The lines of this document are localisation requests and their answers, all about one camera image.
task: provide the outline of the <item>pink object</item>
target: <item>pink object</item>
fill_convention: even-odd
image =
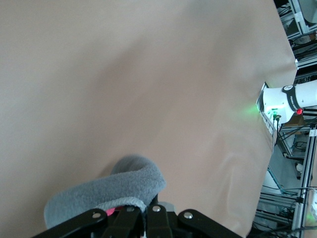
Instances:
[[[111,216],[115,211],[115,208],[110,208],[108,210],[106,210],[107,216]]]

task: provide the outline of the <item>gray towel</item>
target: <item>gray towel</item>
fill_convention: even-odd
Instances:
[[[93,208],[132,205],[144,212],[165,186],[152,161],[139,155],[126,156],[114,166],[110,176],[56,194],[44,209],[46,226],[49,229]]]

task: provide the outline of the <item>black band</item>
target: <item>black band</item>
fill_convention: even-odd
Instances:
[[[282,92],[286,93],[288,105],[294,112],[301,108],[297,102],[295,88],[296,85],[288,85],[282,88]]]

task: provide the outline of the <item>folded cloth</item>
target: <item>folded cloth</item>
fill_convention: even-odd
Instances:
[[[56,194],[44,209],[47,228],[54,227],[87,210],[131,205],[145,211],[166,187],[155,163],[140,155],[122,158],[108,177],[72,187]]]

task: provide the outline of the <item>silver bolt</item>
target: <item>silver bolt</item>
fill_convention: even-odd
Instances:
[[[134,207],[128,207],[127,208],[127,212],[133,212],[134,211]]]
[[[154,206],[154,207],[152,208],[152,210],[153,210],[154,212],[159,212],[159,211],[160,211],[160,207],[159,207],[159,206]]]
[[[99,218],[99,217],[101,217],[101,214],[99,212],[93,214],[93,218]]]
[[[193,214],[191,214],[190,212],[185,212],[185,213],[184,213],[184,217],[185,217],[186,219],[192,219],[194,216],[193,216]]]

